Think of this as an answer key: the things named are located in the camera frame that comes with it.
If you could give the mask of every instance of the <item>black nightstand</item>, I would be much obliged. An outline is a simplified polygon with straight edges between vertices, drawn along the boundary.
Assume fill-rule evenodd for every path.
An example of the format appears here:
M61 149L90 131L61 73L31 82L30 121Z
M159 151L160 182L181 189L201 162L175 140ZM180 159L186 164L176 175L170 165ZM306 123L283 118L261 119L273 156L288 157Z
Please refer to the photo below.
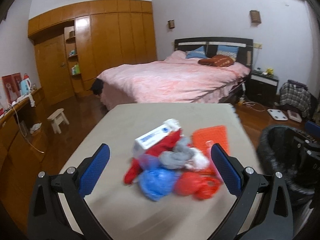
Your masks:
M245 83L246 96L264 106L273 106L277 93L279 79L277 76L265 76L253 70L250 79Z

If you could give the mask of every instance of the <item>blue kettle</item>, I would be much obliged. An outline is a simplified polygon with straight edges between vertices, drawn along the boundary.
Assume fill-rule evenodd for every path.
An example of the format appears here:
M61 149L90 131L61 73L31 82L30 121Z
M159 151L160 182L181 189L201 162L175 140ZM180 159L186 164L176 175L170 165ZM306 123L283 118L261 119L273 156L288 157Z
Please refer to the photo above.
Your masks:
M21 86L21 95L26 95L31 92L31 81L29 78L26 78L20 82Z

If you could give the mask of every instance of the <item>wooden stool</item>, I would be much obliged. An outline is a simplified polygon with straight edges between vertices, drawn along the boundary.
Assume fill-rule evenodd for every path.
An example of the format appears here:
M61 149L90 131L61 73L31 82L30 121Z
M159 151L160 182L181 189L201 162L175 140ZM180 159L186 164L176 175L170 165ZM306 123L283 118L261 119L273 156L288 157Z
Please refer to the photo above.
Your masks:
M70 124L63 111L64 109L60 108L47 118L47 120L51 121L51 126L54 133L61 133L59 124L61 124L62 122L64 122L65 124Z

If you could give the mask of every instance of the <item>wooden wardrobe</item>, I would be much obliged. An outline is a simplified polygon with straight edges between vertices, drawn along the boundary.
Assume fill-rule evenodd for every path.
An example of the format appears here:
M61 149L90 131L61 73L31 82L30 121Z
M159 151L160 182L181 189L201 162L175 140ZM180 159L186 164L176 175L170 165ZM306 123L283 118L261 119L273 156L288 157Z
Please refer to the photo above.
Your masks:
M69 62L71 46L65 42L68 64L63 65L68 68L76 95L86 95L95 78L106 69L157 60L149 1L94 0L63 6L30 19L28 36L35 41L35 51L39 53L39 46L45 44L44 34L61 31L60 35L67 41L70 30L75 30L73 48L77 56ZM44 64L36 61L38 72L43 73ZM72 76L71 68L76 63L81 74ZM39 78L46 93L44 82Z

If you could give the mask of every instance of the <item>pink bedspread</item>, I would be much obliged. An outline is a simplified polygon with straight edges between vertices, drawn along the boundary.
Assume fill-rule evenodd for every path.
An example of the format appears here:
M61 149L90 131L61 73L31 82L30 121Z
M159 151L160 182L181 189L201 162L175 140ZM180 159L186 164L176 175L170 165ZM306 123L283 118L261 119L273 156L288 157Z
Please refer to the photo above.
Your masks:
M198 64L198 58L185 59L185 56L185 52L175 51L164 61L121 65L103 71L98 76L107 83L101 95L102 103L110 105L108 94L114 89L124 92L126 101L132 103L193 102L250 72L238 62L229 67L209 67Z

